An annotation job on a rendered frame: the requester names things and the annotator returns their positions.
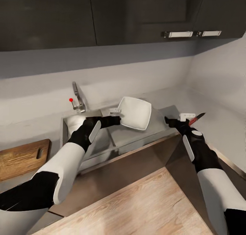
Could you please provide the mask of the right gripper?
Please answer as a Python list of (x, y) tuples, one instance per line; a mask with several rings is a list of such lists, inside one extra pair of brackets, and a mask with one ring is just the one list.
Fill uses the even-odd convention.
[(164, 117), (165, 118), (165, 122), (166, 124), (169, 124), (168, 126), (170, 128), (176, 128), (178, 131), (179, 129), (184, 126), (184, 125), (189, 125), (189, 122), (190, 122), (190, 119), (186, 119), (185, 122), (181, 122), (179, 121), (178, 119), (168, 119), (166, 116)]

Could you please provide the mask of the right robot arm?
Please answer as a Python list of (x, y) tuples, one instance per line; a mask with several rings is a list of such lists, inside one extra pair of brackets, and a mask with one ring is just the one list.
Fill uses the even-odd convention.
[(218, 156), (205, 143), (201, 132), (189, 126), (195, 113), (180, 113), (178, 119), (165, 122), (182, 135), (188, 155), (195, 165), (208, 216), (218, 235), (246, 235), (246, 200), (233, 185)]

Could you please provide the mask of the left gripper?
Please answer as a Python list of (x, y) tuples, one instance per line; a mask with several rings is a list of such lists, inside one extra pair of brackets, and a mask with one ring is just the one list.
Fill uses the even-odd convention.
[(121, 125), (120, 124), (120, 116), (106, 116), (105, 117), (107, 120), (108, 120), (108, 126), (107, 127), (110, 127), (110, 126), (113, 126), (113, 125)]

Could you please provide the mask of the cutting board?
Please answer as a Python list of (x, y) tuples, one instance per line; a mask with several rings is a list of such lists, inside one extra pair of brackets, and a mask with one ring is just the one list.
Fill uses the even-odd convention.
[[(0, 181), (41, 168), (47, 163), (50, 139), (0, 151)], [(40, 159), (39, 152), (43, 148)]]

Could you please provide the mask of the bowl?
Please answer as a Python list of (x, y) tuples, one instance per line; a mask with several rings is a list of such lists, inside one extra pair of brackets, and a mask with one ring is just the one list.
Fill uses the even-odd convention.
[(121, 113), (116, 113), (115, 116), (120, 116), (120, 124), (139, 130), (146, 130), (151, 117), (151, 103), (124, 96), (119, 104)]

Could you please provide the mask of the parer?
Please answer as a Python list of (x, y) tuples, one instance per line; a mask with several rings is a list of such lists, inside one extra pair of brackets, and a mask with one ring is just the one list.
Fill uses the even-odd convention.
[(196, 116), (195, 118), (192, 118), (189, 122), (189, 125), (191, 125), (193, 122), (197, 121), (200, 117), (202, 117), (205, 113), (201, 113), (198, 116)]

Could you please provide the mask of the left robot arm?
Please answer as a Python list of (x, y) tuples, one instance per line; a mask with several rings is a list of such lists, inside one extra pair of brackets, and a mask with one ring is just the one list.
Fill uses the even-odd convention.
[(32, 178), (0, 194), (0, 235), (26, 235), (55, 204), (71, 191), (81, 162), (98, 131), (120, 124), (119, 108), (107, 109), (106, 117), (86, 117), (68, 142)]

